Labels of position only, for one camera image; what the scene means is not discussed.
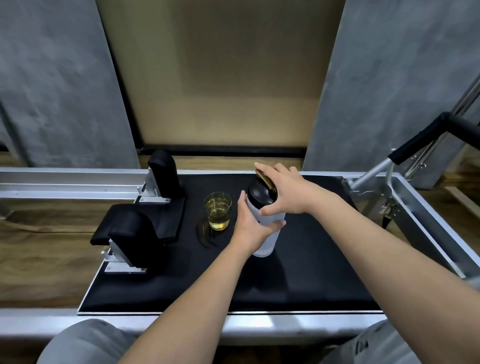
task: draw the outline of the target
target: handle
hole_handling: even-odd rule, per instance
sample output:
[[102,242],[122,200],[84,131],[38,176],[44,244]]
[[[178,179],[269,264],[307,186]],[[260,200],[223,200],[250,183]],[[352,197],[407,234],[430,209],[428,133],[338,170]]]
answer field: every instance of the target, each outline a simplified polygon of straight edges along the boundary
[[388,157],[395,164],[400,165],[446,132],[480,150],[480,128],[450,112],[442,112],[430,125],[390,153]]
[[170,154],[157,149],[148,160],[148,166],[152,169],[162,197],[173,200],[182,196],[177,165]]

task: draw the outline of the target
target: beige wall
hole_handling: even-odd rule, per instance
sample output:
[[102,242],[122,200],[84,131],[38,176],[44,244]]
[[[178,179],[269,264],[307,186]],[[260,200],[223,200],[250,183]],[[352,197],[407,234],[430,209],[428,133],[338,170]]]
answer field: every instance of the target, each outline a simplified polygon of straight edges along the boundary
[[97,4],[147,144],[308,144],[342,0]]

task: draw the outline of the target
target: forearm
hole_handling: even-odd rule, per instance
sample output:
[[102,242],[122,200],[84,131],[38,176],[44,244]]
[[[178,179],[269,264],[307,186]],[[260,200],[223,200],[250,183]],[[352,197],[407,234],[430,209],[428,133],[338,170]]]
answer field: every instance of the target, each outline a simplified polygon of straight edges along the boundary
[[211,363],[248,256],[230,243],[145,331],[120,363]]
[[312,215],[422,361],[480,358],[480,295],[337,195],[323,192],[312,206]]

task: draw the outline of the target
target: hand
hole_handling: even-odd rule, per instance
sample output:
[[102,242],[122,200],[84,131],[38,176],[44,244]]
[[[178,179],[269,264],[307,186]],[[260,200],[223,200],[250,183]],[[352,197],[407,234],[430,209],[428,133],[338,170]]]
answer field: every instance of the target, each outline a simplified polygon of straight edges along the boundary
[[260,225],[247,206],[247,194],[242,191],[238,200],[238,216],[230,244],[245,250],[248,255],[260,248],[263,242],[286,224],[285,220],[276,220],[268,226]]
[[278,191],[277,200],[271,205],[262,207],[260,215],[270,216],[280,212],[311,213],[314,204],[318,203],[317,197],[330,193],[319,185],[305,180],[295,167],[288,170],[281,163],[275,164],[275,167],[255,163],[255,167],[273,181]]

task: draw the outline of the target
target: white bottle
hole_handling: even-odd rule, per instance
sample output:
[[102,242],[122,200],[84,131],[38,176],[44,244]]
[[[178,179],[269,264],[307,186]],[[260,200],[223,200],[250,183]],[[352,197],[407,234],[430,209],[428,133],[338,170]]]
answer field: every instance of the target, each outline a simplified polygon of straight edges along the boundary
[[[270,205],[276,201],[276,196],[273,196],[269,193],[268,188],[264,182],[259,178],[255,179],[250,183],[247,190],[247,205],[253,216],[257,219],[260,224],[267,226],[270,225],[275,220],[283,220],[285,218],[285,212],[272,215],[272,216],[260,216],[259,211],[263,206]],[[273,249],[275,248],[275,243],[278,238],[280,231],[277,231],[270,235],[262,246],[253,253],[254,256],[264,258],[269,256]]]

